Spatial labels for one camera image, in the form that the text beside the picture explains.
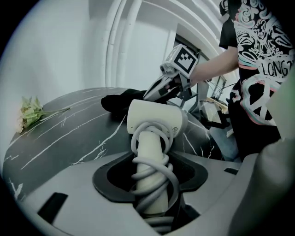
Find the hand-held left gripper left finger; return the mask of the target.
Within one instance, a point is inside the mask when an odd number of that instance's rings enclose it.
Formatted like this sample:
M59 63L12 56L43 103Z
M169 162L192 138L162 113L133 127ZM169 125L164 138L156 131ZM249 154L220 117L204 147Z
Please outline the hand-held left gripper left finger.
M19 206L46 236L154 236L133 206L132 159L122 152L67 167Z

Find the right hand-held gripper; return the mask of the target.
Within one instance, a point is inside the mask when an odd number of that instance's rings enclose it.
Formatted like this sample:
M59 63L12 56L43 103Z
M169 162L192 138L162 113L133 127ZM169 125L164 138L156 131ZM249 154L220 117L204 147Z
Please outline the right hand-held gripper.
M143 99L150 102L167 102L178 97L188 101L192 96L190 76L198 59L183 44L173 48L160 66L162 76L145 92Z

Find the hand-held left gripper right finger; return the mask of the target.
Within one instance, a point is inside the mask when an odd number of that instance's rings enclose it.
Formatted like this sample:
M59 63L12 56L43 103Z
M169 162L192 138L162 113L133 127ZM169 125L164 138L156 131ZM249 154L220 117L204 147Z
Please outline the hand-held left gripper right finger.
M179 155L204 166L205 183L195 192L184 193L184 202L200 216L170 233L171 236L226 236L232 218L248 187L257 154L242 163L203 158L188 153Z

